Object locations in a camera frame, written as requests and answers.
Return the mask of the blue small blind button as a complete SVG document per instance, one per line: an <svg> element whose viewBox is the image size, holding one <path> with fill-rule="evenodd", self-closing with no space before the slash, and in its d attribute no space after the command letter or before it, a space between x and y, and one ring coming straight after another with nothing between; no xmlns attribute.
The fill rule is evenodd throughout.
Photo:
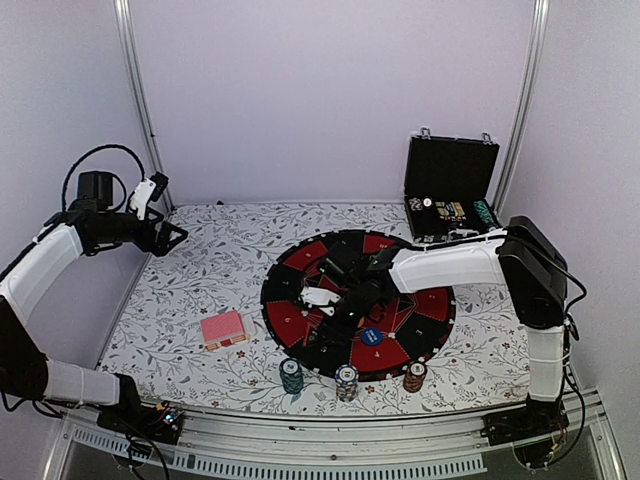
<svg viewBox="0 0 640 480"><path fill-rule="evenodd" d="M377 346L384 340L384 334L377 328L365 328L360 333L360 340L366 346Z"/></svg>

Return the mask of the brown 100 poker chip stack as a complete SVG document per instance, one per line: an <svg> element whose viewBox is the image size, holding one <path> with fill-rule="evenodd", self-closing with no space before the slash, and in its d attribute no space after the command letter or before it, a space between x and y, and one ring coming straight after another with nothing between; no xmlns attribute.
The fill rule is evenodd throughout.
<svg viewBox="0 0 640 480"><path fill-rule="evenodd" d="M403 388L408 393L417 393L424 384L427 367L424 363L415 361L408 365L403 379Z"/></svg>

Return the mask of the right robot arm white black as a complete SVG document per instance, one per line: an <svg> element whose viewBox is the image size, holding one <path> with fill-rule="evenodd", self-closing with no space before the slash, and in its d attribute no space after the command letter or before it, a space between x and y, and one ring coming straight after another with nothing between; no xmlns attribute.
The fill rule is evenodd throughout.
<svg viewBox="0 0 640 480"><path fill-rule="evenodd" d="M337 242L319 269L342 290L305 287L299 298L323 312L321 334L337 342L374 308L402 295L458 286L504 291L525 330L529 387L522 408L504 420L488 417L485 425L537 436L566 424L565 373L571 345L580 338L571 309L588 290L530 218L515 216L503 228L449 243L392 244L376 254Z"/></svg>

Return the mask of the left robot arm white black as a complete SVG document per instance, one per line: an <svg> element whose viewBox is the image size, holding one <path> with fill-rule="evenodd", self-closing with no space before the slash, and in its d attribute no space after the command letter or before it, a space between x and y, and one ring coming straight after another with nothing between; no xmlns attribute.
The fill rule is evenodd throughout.
<svg viewBox="0 0 640 480"><path fill-rule="evenodd" d="M168 254L188 233L151 208L169 179L156 173L141 180L113 206L108 172L81 174L77 197L48 220L1 274L1 395L18 403L50 401L95 406L128 434L148 426L148 412L132 378L55 360L45 354L29 324L44 299L60 292L72 264L124 244L155 257Z"/></svg>

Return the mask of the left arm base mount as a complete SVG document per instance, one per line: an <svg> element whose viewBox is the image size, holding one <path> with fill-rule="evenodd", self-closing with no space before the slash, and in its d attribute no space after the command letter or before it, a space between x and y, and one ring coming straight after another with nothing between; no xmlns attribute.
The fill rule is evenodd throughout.
<svg viewBox="0 0 640 480"><path fill-rule="evenodd" d="M168 445L178 443L183 424L182 408L167 401L148 406L138 399L100 406L97 419L97 425L103 429Z"/></svg>

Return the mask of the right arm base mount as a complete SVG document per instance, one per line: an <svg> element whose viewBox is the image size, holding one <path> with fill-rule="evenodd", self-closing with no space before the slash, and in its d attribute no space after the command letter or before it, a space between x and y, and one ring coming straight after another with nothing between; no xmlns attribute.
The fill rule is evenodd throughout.
<svg viewBox="0 0 640 480"><path fill-rule="evenodd" d="M561 400L528 399L523 407L487 414L480 435L491 446L510 444L520 465L548 467L566 440L569 420Z"/></svg>

